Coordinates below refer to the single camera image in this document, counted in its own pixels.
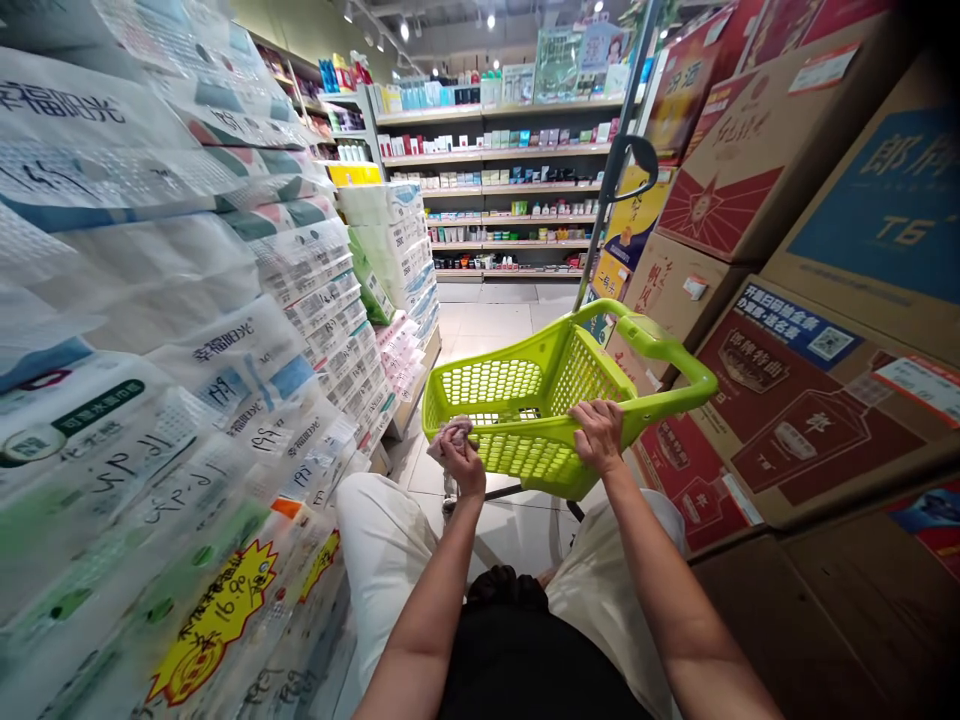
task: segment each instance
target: tiled floor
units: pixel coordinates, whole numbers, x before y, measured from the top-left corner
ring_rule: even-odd
[[[454,288],[448,297],[473,297],[472,287],[444,283]],[[438,364],[480,355],[524,340],[545,325],[570,312],[576,285],[484,284],[483,302],[440,305],[443,347]],[[409,437],[389,449],[394,462],[391,477],[414,494],[440,534],[443,530],[443,471],[426,454],[420,419],[410,424]],[[518,480],[490,474],[487,489],[516,485]],[[585,507],[594,498],[588,497]],[[518,573],[537,575],[557,565],[570,549],[577,521],[559,498],[541,492],[522,492],[486,504],[480,516],[469,579],[495,564],[512,565]]]

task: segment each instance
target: qr code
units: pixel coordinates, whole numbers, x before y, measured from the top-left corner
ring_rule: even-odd
[[[852,336],[834,327],[827,327],[807,345],[807,349],[816,353],[824,360],[833,360],[852,342]]]

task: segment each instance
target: telescopic basket handle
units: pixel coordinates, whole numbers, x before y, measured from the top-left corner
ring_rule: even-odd
[[[690,383],[687,387],[657,393],[655,396],[628,400],[621,403],[624,411],[650,407],[651,419],[657,419],[700,407],[717,392],[717,376],[706,365],[655,321],[646,315],[631,313],[623,303],[608,298],[594,300],[571,315],[570,319],[581,325],[600,313],[620,318],[616,331],[637,353],[674,365]],[[652,399],[656,399],[655,404],[651,404]]]

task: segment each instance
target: wall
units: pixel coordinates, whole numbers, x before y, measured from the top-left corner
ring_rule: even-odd
[[[397,54],[390,43],[384,52],[363,39],[364,28],[376,41],[376,32],[361,13],[354,24],[343,19],[341,0],[230,0],[236,21],[257,35],[305,60],[316,61],[340,53],[349,62],[350,51],[367,56],[370,74],[380,83],[391,82]]]

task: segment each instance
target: shopping basket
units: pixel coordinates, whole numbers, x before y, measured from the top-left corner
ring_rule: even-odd
[[[634,350],[672,363],[689,385],[637,397],[633,383],[581,327],[600,313],[618,316],[616,332]],[[598,476],[574,449],[580,426],[567,415],[571,407],[597,398],[618,402],[623,451],[648,425],[699,407],[716,390],[713,373],[654,321],[615,300],[597,300],[515,345],[435,368],[423,398],[423,430],[433,440],[442,424],[467,415],[487,472],[576,502]]]

